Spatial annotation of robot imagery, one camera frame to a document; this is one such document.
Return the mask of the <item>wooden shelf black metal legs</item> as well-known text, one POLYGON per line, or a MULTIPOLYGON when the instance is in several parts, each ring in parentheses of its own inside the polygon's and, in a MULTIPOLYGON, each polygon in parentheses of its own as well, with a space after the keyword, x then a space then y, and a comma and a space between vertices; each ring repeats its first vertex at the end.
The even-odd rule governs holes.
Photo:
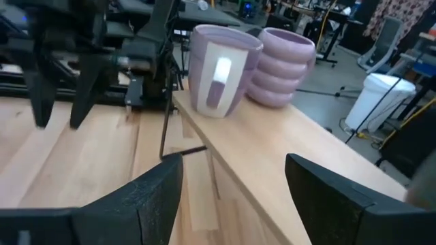
POLYGON ((402 201, 405 187, 292 105, 274 110, 242 99, 225 118, 191 106, 188 90, 172 101, 253 206, 279 243, 310 245, 284 174, 296 153, 379 193, 402 201))

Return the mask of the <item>grey office chair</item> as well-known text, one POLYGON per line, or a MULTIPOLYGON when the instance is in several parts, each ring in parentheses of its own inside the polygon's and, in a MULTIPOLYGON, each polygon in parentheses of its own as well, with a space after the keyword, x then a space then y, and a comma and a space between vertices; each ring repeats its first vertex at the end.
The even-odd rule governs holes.
POLYGON ((357 59, 357 64, 367 74, 376 72, 384 66, 390 57, 400 34, 403 31, 403 22, 397 18, 387 16, 384 18, 381 31, 373 46, 357 59))

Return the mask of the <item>ribbed lilac mug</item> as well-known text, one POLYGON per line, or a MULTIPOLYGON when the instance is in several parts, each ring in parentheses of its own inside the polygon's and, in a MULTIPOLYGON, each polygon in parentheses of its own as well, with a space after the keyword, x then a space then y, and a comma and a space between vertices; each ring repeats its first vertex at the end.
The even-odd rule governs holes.
POLYGON ((315 44, 295 32, 266 27, 258 35, 264 45, 247 96, 270 108, 289 104, 316 62, 315 44))

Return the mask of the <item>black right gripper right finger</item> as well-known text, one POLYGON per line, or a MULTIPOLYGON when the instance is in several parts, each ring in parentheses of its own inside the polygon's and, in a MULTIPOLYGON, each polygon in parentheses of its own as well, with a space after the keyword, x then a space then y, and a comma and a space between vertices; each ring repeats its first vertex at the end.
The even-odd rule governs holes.
POLYGON ((285 177, 312 245, 382 245, 376 211, 396 202, 297 154, 285 159, 285 177))

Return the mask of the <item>floral patterned curtain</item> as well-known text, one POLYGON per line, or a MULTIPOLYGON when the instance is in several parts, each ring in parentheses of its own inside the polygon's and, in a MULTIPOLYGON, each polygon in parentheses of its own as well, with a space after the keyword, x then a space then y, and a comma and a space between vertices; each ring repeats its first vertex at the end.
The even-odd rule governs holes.
POLYGON ((428 32, 436 23, 436 0, 380 0, 363 35, 375 40, 387 16, 403 23, 396 46, 407 49, 417 42, 421 32, 428 32))

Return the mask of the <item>purple and white mug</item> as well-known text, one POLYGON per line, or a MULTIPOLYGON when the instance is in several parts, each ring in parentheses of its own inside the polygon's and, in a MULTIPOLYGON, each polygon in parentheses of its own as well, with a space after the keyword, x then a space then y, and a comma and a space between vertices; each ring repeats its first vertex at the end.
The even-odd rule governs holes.
POLYGON ((263 47, 261 40, 236 29, 196 26, 188 71, 192 108, 213 118, 231 114, 251 83, 263 47))

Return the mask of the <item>white plastic bucket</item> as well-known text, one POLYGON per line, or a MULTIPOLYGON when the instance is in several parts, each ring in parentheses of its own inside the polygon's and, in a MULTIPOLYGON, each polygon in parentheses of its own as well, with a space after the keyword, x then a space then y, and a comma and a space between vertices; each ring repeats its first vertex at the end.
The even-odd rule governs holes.
POLYGON ((416 94, 416 86, 395 76, 371 73, 345 119, 349 129, 374 133, 401 102, 416 94))

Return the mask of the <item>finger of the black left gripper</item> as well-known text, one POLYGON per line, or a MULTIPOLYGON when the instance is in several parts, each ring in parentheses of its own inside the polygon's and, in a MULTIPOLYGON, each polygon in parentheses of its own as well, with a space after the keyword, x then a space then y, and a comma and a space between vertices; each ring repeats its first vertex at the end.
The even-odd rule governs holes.
POLYGON ((57 84, 37 65, 23 67, 35 125, 45 128, 50 120, 57 93, 57 84))
POLYGON ((111 62, 106 55, 81 54, 78 64, 80 75, 76 83, 76 95, 69 121, 72 129, 79 128, 95 102, 108 88, 109 83, 102 76, 105 68, 108 68, 111 62))

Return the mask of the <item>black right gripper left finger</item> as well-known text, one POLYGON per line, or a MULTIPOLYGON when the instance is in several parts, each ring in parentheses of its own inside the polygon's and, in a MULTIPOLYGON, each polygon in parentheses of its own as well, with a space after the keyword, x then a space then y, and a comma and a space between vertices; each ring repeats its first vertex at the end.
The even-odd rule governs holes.
POLYGON ((181 200, 183 158, 171 154, 119 189, 81 207, 79 245, 168 245, 181 200))

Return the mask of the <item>black desk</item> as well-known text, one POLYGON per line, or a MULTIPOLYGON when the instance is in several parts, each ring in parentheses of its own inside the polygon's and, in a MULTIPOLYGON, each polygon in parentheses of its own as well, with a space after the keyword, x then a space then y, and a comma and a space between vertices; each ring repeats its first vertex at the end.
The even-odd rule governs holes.
MULTIPOLYGON (((142 28, 153 12, 154 4, 146 4, 141 0, 117 0, 120 13, 128 17, 134 31, 142 28)), ((185 11, 179 12, 174 24, 176 30, 191 31, 196 25, 208 24, 225 27, 239 27, 240 21, 215 8, 200 10, 194 3, 186 3, 185 11)))

